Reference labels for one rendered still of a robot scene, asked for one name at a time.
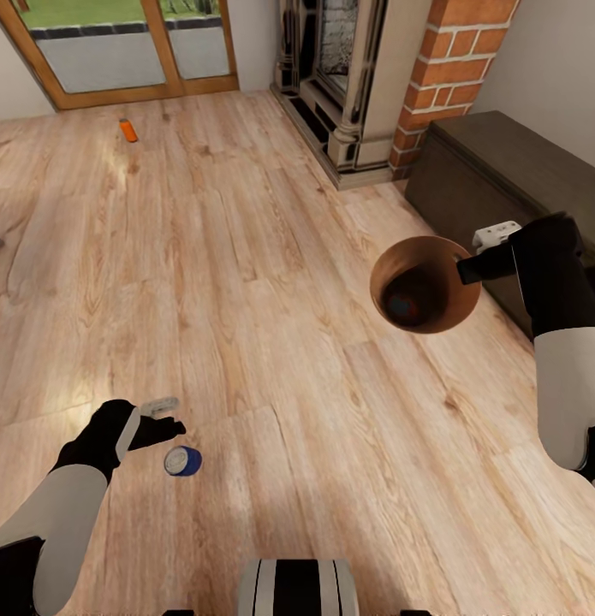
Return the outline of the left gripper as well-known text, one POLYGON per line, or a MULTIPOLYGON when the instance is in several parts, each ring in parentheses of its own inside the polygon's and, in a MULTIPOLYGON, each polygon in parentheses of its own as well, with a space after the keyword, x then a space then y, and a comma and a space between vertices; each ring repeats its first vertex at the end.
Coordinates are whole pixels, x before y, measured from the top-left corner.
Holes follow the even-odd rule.
POLYGON ((175 438, 175 435, 185 435, 187 430, 181 421, 175 423, 173 417, 160 419, 148 419, 148 433, 143 436, 142 440, 129 445, 128 450, 140 449, 141 447, 151 446, 158 442, 169 441, 175 438))

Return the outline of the can of soda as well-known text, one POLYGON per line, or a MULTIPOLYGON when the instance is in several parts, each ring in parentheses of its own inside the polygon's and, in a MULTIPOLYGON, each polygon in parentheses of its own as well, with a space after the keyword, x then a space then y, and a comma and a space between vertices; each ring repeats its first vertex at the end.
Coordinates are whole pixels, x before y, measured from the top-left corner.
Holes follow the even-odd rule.
POLYGON ((125 136, 127 137, 127 140, 130 141, 130 143, 133 143, 137 140, 137 135, 135 134, 135 131, 132 128, 132 124, 130 124, 130 121, 128 119, 120 119, 120 127, 122 128, 123 132, 125 133, 125 136))
POLYGON ((416 304, 407 295, 395 295, 387 304, 387 311, 401 324, 412 324, 419 315, 416 304))
POLYGON ((164 469, 172 477, 190 477, 199 471, 202 455, 190 447, 175 447, 166 454, 164 469))

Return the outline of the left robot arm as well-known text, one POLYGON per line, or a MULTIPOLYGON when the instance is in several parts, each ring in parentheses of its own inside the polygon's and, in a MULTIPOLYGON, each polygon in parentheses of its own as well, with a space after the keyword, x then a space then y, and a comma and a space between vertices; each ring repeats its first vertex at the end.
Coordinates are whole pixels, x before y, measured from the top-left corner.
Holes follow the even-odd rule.
POLYGON ((72 597, 112 472, 126 452, 175 435, 181 421, 156 419, 179 398, 137 406, 112 401, 64 445, 57 464, 0 526, 0 616, 55 616, 72 597))

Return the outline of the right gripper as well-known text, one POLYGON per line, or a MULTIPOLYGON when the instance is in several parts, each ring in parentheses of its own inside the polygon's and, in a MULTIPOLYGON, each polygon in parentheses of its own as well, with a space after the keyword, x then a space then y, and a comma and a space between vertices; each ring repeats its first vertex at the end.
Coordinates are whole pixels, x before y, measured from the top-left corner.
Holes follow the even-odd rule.
POLYGON ((505 276, 518 275, 517 271, 513 274, 506 274, 506 272, 497 267, 494 255, 496 255, 499 246, 481 252, 476 257, 471 256, 467 259, 460 258, 457 260, 456 265, 462 284, 468 285, 478 281, 497 280, 505 276))

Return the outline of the trash can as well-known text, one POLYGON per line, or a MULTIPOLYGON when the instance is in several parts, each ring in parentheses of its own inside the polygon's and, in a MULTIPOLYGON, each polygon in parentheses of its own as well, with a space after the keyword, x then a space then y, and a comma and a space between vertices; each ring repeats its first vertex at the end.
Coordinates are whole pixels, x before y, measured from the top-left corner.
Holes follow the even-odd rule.
POLYGON ((456 256, 471 253, 439 235, 418 235, 390 246, 373 266, 370 297, 392 326, 417 335, 436 335, 463 323, 478 305, 482 281, 462 284, 456 256), (418 308, 412 324, 401 324, 387 311, 395 295, 407 295, 418 308))

